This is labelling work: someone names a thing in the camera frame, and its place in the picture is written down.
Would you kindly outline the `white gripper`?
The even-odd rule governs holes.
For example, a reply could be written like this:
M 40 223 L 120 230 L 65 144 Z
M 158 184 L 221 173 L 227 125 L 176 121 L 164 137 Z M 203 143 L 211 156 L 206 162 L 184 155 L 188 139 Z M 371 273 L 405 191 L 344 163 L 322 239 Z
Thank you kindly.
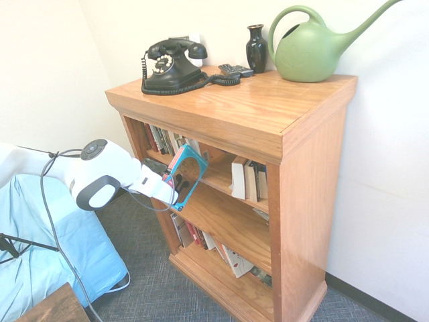
M 173 205 L 178 195 L 188 193 L 188 180 L 182 174 L 176 174 L 176 191 L 162 177 L 153 172 L 148 166 L 142 165 L 139 176 L 129 186 L 132 193 L 141 193 L 147 197 L 153 197 L 159 201 Z

